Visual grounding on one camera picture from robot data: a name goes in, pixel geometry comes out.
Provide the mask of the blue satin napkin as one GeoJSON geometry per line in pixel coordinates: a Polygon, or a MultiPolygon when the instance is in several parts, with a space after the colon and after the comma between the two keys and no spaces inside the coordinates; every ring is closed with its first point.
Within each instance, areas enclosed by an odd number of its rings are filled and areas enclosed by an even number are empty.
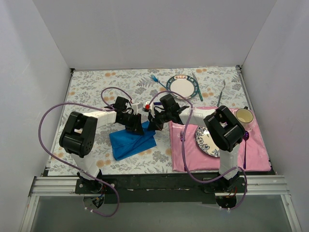
{"type": "Polygon", "coordinates": [[[136,135],[126,130],[120,130],[109,134],[112,145],[112,153],[115,160],[123,160],[140,152],[156,146],[155,131],[147,130],[149,122],[143,122],[144,135],[136,135]]]}

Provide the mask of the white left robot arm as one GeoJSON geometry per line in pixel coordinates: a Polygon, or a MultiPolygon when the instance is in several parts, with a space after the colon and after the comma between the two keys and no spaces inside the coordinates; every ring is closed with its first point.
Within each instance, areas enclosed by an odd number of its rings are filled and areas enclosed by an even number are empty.
{"type": "Polygon", "coordinates": [[[128,132],[135,135],[144,135],[138,106],[132,105],[126,98],[117,97],[114,104],[90,113],[71,112],[59,139],[59,145],[71,154],[80,168],[77,175],[82,185],[92,193],[98,193],[103,188],[102,173],[89,155],[96,130],[114,123],[124,125],[128,132]]]}

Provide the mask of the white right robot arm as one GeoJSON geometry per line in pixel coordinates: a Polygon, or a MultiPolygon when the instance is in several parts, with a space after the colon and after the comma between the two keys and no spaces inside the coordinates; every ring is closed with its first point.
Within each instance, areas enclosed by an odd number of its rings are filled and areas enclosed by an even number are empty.
{"type": "Polygon", "coordinates": [[[220,167],[218,175],[210,180],[193,180],[201,184],[214,183],[216,187],[224,192],[235,188],[239,178],[239,172],[243,169],[238,166],[238,149],[243,140],[245,129],[236,119],[232,112],[224,105],[216,108],[210,113],[204,109],[196,109],[189,102],[185,106],[179,106],[173,97],[172,91],[165,91],[160,98],[163,109],[158,111],[152,101],[143,105],[143,111],[148,113],[150,131],[160,131],[167,122],[183,125],[181,135],[182,159],[184,170],[190,172],[185,158],[186,131],[189,125],[196,125],[208,129],[212,140],[219,148],[220,167]]]}

